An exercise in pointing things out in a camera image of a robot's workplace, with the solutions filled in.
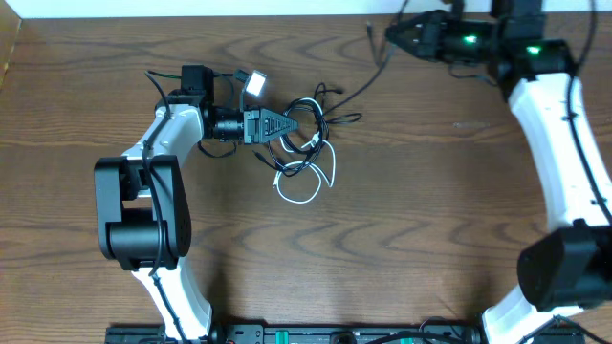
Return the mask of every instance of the wooden table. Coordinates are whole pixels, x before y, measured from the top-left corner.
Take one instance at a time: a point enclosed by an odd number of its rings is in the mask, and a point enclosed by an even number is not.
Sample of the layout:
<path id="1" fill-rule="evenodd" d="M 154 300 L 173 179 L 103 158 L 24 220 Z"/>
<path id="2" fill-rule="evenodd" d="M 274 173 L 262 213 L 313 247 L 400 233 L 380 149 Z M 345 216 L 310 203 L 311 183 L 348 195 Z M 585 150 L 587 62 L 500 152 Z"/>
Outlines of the wooden table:
<path id="1" fill-rule="evenodd" d="M 161 322 L 140 283 L 99 252 L 94 198 L 95 162 L 120 155 L 152 121 L 159 95 L 145 69 L 257 69 L 269 78 L 252 101 L 280 111 L 320 81 L 350 93 L 373 75 L 366 20 L 381 33 L 389 19 L 24 21 L 0 92 L 0 341 L 93 343 L 110 324 Z M 579 48 L 586 24 L 584 14 L 554 14 L 549 34 Z M 608 166 L 610 47 L 606 14 L 583 79 Z M 516 284 L 518 253 L 546 234 L 545 210 L 529 147 L 499 91 L 396 52 L 338 114 L 355 111 L 361 122 L 331 132 L 337 185 L 307 205 L 278 197 L 273 171 L 251 147 L 223 160 L 191 152 L 182 172 L 194 228 L 189 259 L 221 317 L 473 319 Z M 312 120 L 300 120 L 310 136 Z M 320 162 L 330 168 L 328 154 Z M 284 182 L 299 197 L 316 181 L 305 174 Z M 578 316 L 608 340 L 611 320 L 610 304 Z"/>

